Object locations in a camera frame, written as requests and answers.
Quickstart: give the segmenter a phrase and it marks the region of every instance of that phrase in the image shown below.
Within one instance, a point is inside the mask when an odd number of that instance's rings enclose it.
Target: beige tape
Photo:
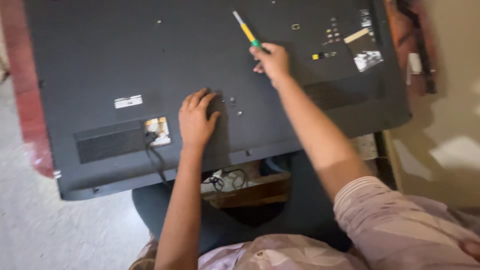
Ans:
[[[354,41],[355,39],[357,39],[357,38],[359,38],[359,37],[361,37],[361,36],[363,36],[363,35],[368,34],[368,32],[369,32],[368,28],[364,28],[363,30],[358,31],[358,32],[354,33],[353,35],[351,35],[351,36],[349,36],[349,37],[346,37],[346,38],[344,39],[344,41],[345,41],[345,43],[348,44],[348,43]]]

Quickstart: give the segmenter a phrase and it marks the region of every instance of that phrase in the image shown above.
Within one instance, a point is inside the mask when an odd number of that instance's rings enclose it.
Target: white label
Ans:
[[[129,98],[118,98],[115,100],[115,108],[120,109],[128,106],[142,104],[142,95],[133,96]]]

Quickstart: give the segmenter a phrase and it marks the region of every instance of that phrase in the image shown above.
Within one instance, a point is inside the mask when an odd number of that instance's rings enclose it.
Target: screwdriver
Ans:
[[[257,47],[259,49],[262,49],[262,44],[260,43],[260,41],[258,41],[258,39],[256,39],[252,32],[250,31],[250,29],[248,28],[248,26],[243,22],[243,20],[240,18],[240,15],[238,14],[237,11],[233,11],[233,15],[235,16],[235,18],[237,18],[237,21],[239,22],[240,24],[240,27],[242,28],[243,32],[245,33],[245,35],[247,36],[248,40],[251,42],[251,45],[253,47]]]

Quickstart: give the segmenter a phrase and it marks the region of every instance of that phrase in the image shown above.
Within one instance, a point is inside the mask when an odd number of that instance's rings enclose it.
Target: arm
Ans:
[[[260,63],[255,72],[266,73],[278,91],[283,108],[312,166],[333,199],[349,182],[372,173],[343,133],[310,100],[288,71],[288,55],[281,46],[263,43],[267,54],[252,47]]]
[[[251,53],[267,73],[313,167],[334,201],[336,220],[371,269],[471,269],[477,262],[458,242],[479,241],[464,228],[429,215],[390,190],[363,164],[341,131],[303,93],[288,72],[285,50],[263,44]]]
[[[202,155],[220,115],[217,111],[207,120],[206,108],[215,94],[205,93],[206,88],[189,95],[180,108],[183,149],[158,243],[156,270],[197,269]]]

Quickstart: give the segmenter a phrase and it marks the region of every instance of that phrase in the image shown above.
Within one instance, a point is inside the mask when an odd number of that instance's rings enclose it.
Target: hand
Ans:
[[[460,242],[460,248],[477,262],[480,262],[480,243],[472,240]]]
[[[253,71],[258,73],[265,72],[273,84],[282,78],[290,77],[288,54],[285,48],[272,43],[262,43],[262,47],[269,51],[270,54],[257,47],[250,47],[250,53],[254,56],[254,59],[260,60],[260,63]]]
[[[183,148],[201,149],[205,147],[215,129],[219,111],[212,113],[207,120],[206,110],[215,93],[205,96],[207,88],[193,93],[183,101],[179,112],[180,134]]]

